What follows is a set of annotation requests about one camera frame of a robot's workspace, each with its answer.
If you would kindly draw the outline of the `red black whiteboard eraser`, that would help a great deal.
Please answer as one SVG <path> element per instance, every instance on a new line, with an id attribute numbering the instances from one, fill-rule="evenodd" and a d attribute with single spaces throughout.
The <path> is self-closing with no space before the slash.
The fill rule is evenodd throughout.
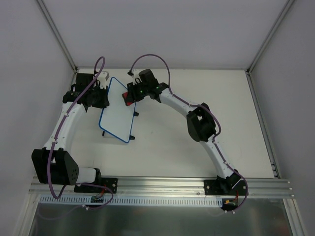
<path id="1" fill-rule="evenodd" d="M 126 99 L 126 98 L 129 98 L 128 92 L 123 93 L 123 94 L 122 94 L 122 97 L 123 97 L 123 100 L 124 100 L 124 103 L 125 103 L 125 99 Z"/>

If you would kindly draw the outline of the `blue framed whiteboard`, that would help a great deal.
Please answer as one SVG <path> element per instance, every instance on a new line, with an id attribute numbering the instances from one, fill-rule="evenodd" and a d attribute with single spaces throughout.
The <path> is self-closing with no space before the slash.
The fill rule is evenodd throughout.
<path id="1" fill-rule="evenodd" d="M 101 112 L 99 127 L 127 144 L 131 140 L 136 104 L 129 106 L 125 104 L 123 99 L 125 92 L 127 87 L 117 78 L 112 77 L 108 86 L 109 106 Z"/>

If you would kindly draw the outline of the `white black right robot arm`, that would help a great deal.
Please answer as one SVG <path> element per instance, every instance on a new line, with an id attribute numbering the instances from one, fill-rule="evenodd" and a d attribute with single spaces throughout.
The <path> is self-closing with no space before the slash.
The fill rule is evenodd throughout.
<path id="1" fill-rule="evenodd" d="M 159 83 L 150 69 L 140 72 L 130 70 L 127 74 L 133 78 L 133 82 L 127 84 L 127 92 L 122 95 L 126 106 L 149 96 L 186 117 L 190 137 L 204 147 L 218 174 L 216 180 L 206 187 L 205 193 L 247 196 L 246 180 L 231 166 L 215 141 L 218 135 L 217 125 L 208 105 L 205 103 L 192 105 L 176 96 L 171 91 L 170 84 Z"/>

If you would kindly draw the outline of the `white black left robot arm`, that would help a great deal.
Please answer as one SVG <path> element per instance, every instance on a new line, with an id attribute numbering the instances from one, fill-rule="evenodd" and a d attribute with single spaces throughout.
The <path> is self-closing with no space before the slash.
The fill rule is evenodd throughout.
<path id="1" fill-rule="evenodd" d="M 70 154 L 78 122 L 88 108 L 109 106 L 109 73 L 102 71 L 89 86 L 94 77 L 89 73 L 76 75 L 76 82 L 63 96 L 62 112 L 51 137 L 43 148 L 33 150 L 31 159 L 40 183 L 75 185 L 85 182 L 91 192 L 102 188 L 99 169 L 79 167 Z"/>

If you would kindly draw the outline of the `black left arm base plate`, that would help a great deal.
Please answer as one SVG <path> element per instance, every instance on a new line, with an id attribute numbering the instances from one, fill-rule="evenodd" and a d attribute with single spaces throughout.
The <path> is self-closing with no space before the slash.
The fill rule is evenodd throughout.
<path id="1" fill-rule="evenodd" d="M 104 187 L 110 189 L 113 194 L 117 193 L 118 187 L 118 178 L 114 177 L 102 177 L 99 182 L 81 184 L 80 186 L 76 185 L 74 187 L 75 193 L 93 193 L 100 194 L 101 192 L 110 193 L 108 189 L 104 189 Z"/>

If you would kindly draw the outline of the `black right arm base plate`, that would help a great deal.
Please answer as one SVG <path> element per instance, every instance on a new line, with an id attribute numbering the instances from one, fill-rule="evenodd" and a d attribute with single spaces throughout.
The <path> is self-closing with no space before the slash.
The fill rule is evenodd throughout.
<path id="1" fill-rule="evenodd" d="M 247 186 L 244 180 L 227 180 L 227 179 L 206 179 L 204 180 L 205 195 L 216 196 L 246 196 Z"/>

